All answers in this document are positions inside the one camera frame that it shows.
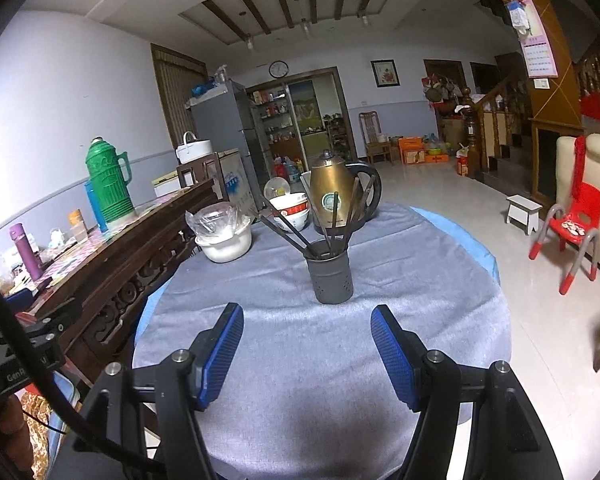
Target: white stool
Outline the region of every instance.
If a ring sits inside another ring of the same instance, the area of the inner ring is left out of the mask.
[[[512,218],[523,223],[526,226],[527,236],[531,231],[538,231],[538,213],[542,206],[520,195],[507,196],[507,200],[509,201],[507,224],[511,223]]]

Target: screw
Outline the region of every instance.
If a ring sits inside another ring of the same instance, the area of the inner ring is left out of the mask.
[[[183,363],[184,361],[189,359],[190,355],[191,355],[191,352],[189,352],[189,350],[184,350],[184,349],[176,350],[173,354],[171,354],[171,360],[176,363]]]
[[[117,375],[122,370],[122,365],[117,362],[109,363],[104,367],[104,373],[107,375]]]
[[[440,350],[429,350],[427,359],[432,363],[441,363],[445,360],[445,355]]]
[[[506,361],[496,361],[494,366],[501,374],[508,374],[511,371],[511,366]]]

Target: human hand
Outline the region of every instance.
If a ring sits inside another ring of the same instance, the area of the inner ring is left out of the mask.
[[[29,426],[24,420],[20,400],[15,395],[0,405],[0,433],[5,438],[0,450],[20,471],[28,471],[33,465],[33,448]]]

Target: orange column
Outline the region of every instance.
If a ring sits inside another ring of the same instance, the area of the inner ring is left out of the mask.
[[[549,90],[536,89],[533,83],[529,81],[533,118],[536,121],[580,127],[582,124],[580,91],[578,90],[567,41],[562,33],[562,28],[551,1],[533,1],[542,19],[558,68],[558,77],[549,78]]]

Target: gray tablecloth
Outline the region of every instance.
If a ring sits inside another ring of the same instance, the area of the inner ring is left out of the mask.
[[[349,257],[353,297],[320,304],[301,254],[256,224],[238,260],[214,264],[198,254],[181,264],[138,341],[134,366],[156,364],[188,348],[228,302],[242,305],[234,362],[198,420],[209,453],[250,480],[379,479],[402,463],[418,415],[398,401],[372,340],[379,303],[460,364],[510,358],[501,288],[409,207],[381,204],[354,234]]]

